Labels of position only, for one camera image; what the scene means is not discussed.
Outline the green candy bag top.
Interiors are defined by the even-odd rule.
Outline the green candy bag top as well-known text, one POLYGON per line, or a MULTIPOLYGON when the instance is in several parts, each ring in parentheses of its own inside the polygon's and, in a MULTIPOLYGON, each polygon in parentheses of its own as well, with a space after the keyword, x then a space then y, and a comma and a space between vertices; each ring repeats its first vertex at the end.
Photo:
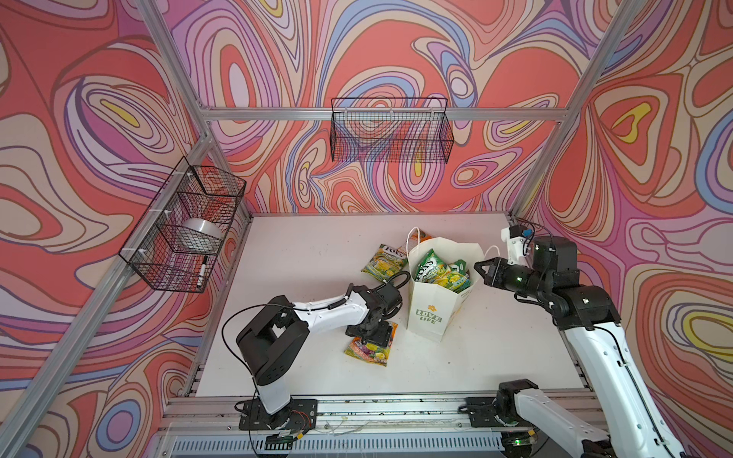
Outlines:
POLYGON ((381 244, 362 272, 383 282, 399 273, 407 265, 407 255, 397 248, 381 244))

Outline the green candy bag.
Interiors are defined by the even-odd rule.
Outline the green candy bag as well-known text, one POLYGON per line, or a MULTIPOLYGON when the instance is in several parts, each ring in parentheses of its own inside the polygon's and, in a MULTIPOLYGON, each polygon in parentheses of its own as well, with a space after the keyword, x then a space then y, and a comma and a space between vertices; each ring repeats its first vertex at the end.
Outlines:
POLYGON ((422 261, 418 263, 413 279, 416 282, 427 282, 432 284, 444 276, 460 274, 459 267, 451 267, 449 263, 440 258, 433 249, 430 249, 422 261))
POLYGON ((471 286, 467 263, 464 260, 457 260, 455 263, 449 264, 447 272, 436 282, 454 293, 467 289, 471 286))
POLYGON ((397 248, 381 244, 362 272, 383 282, 399 273, 407 265, 407 255, 397 248))

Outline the white floral paper bag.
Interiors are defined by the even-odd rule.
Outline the white floral paper bag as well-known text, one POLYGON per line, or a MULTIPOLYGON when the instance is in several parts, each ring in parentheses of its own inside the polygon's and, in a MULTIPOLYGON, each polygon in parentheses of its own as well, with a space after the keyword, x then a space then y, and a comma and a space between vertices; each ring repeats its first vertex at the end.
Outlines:
POLYGON ((440 237, 414 242, 410 239, 410 234, 417 230, 421 229, 417 226, 412 228, 406 239, 408 272, 410 273, 408 330, 439 343, 456 314, 470 297, 475 286, 482 282, 473 265, 478 261, 484 261, 489 254, 498 255, 500 250, 495 245, 484 250, 479 244, 465 244, 465 242, 454 242, 440 237), (449 264, 455 263, 457 260, 464 260, 470 274, 471 286, 462 292, 454 293, 440 286, 436 281, 432 284, 416 282, 413 279, 416 267, 430 249, 433 249, 440 258, 449 264))

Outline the orange fruits candy bag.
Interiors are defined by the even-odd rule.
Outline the orange fruits candy bag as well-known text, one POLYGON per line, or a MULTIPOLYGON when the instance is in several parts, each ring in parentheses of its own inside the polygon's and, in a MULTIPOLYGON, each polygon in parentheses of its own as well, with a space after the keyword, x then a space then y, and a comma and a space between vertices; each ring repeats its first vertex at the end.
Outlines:
POLYGON ((377 364, 385 368, 391 356, 391 347, 398 328, 397 323, 389 322, 389 339, 386 345, 362 343, 359 338, 353 338, 345 349, 345 355, 368 364, 377 364))

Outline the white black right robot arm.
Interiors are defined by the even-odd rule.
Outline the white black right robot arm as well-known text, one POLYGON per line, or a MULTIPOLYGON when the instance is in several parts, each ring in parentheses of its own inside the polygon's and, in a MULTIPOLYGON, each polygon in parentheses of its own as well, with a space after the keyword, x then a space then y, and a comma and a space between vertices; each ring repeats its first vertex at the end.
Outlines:
POLYGON ((469 414, 490 412, 506 427, 531 424, 573 457, 685 456, 641 377, 610 295, 581 284, 576 244, 537 237, 532 252, 531 266, 513 255, 484 259, 473 268, 487 286, 509 291, 519 303, 538 305, 552 316, 595 391, 607 428, 591 426, 528 379, 500 384, 494 399, 468 399, 469 414))

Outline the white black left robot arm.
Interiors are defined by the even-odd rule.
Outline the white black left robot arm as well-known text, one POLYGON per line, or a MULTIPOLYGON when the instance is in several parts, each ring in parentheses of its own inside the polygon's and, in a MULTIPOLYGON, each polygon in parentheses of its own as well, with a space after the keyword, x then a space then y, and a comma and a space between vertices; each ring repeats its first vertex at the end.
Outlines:
POLYGON ((274 416, 288 410, 292 396, 284 381, 308 337, 341 329, 351 337, 349 350, 367 361, 384 362, 402 309, 400 289, 389 278, 378 286, 350 284, 341 296, 293 303, 280 295, 265 305, 239 332, 235 342, 253 378, 262 411, 274 416))

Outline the black marker pen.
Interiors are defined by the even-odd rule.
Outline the black marker pen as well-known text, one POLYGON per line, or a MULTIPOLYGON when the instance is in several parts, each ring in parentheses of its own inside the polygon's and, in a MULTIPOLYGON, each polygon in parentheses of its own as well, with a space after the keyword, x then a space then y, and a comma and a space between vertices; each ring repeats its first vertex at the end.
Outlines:
POLYGON ((204 288, 204 283, 206 280, 206 270, 208 265, 208 257, 204 256, 202 259, 202 265, 200 266, 200 271, 198 274, 198 280, 197 280, 197 288, 202 289, 204 288))

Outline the silver tape roll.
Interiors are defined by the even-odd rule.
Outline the silver tape roll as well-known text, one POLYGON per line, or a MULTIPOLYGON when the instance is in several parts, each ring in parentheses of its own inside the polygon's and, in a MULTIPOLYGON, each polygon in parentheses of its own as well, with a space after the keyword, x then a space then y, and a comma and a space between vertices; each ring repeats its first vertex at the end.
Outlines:
POLYGON ((219 227, 219 225, 217 225, 216 223, 212 223, 212 221, 208 221, 207 219, 187 219, 187 221, 183 223, 183 226, 187 229, 193 230, 200 234, 204 234, 205 236, 214 239, 220 240, 223 238, 223 231, 221 230, 221 227, 219 227))

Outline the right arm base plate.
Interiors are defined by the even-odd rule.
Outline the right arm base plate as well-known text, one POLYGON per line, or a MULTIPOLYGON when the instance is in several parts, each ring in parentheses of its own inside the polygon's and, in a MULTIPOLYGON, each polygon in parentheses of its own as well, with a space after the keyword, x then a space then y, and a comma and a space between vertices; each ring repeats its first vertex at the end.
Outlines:
POLYGON ((502 417, 497 409, 498 405, 494 397, 468 397, 458 407, 457 411, 469 416, 471 426, 479 427, 514 427, 517 422, 502 417))

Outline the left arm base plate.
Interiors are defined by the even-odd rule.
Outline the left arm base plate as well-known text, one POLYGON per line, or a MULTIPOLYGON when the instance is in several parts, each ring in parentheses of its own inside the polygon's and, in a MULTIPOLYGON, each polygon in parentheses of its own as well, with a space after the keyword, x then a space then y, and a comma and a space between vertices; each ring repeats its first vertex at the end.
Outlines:
POLYGON ((316 399, 292 399, 276 413, 268 413, 259 398, 240 401, 234 409, 240 414, 240 431, 308 432, 317 424, 316 399))

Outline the aluminium front rail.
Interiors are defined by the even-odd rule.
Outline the aluminium front rail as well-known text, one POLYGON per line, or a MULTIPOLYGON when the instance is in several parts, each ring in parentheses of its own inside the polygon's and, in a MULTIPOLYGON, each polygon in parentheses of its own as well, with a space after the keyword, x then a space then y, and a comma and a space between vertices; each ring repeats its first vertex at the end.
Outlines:
MULTIPOLYGON (((368 395, 316 395, 317 429, 343 433, 394 431, 465 431, 469 416, 458 408, 469 397, 493 397, 492 391, 368 395)), ((160 429, 222 431, 238 429, 240 397, 179 398, 168 403, 160 429)))

